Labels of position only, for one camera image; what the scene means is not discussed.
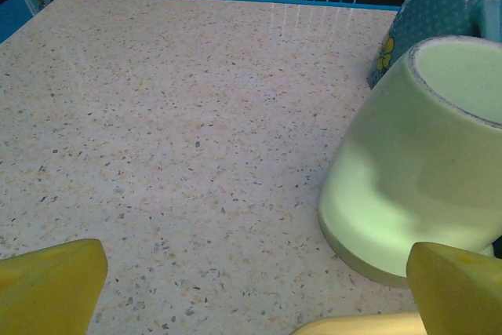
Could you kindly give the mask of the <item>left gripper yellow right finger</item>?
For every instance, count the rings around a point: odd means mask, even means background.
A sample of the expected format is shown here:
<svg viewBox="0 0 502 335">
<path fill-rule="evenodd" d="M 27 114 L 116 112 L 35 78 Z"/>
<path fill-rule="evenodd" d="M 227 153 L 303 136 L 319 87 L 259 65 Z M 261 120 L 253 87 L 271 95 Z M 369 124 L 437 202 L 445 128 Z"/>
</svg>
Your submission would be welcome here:
<svg viewBox="0 0 502 335">
<path fill-rule="evenodd" d="M 427 335 L 502 335 L 502 260 L 413 245 L 406 276 Z"/>
</svg>

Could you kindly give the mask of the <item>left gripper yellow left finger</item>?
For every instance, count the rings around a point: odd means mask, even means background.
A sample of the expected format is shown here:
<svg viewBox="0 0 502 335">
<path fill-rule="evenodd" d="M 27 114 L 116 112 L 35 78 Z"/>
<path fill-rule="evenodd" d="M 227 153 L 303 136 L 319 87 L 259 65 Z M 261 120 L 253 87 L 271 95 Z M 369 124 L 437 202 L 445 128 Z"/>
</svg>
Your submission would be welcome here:
<svg viewBox="0 0 502 335">
<path fill-rule="evenodd" d="M 86 335 L 106 277 L 98 239 L 0 260 L 0 335 Z"/>
</svg>

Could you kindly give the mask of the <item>light green mug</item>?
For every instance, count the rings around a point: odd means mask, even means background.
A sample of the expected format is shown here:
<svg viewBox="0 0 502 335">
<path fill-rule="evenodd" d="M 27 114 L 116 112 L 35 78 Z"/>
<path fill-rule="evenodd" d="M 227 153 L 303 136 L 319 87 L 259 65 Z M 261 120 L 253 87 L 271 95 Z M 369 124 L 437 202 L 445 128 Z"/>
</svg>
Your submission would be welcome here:
<svg viewBox="0 0 502 335">
<path fill-rule="evenodd" d="M 407 287 L 417 242 L 493 255 L 502 236 L 502 43 L 418 42 L 340 142 L 318 202 L 324 236 L 360 275 Z"/>
</svg>

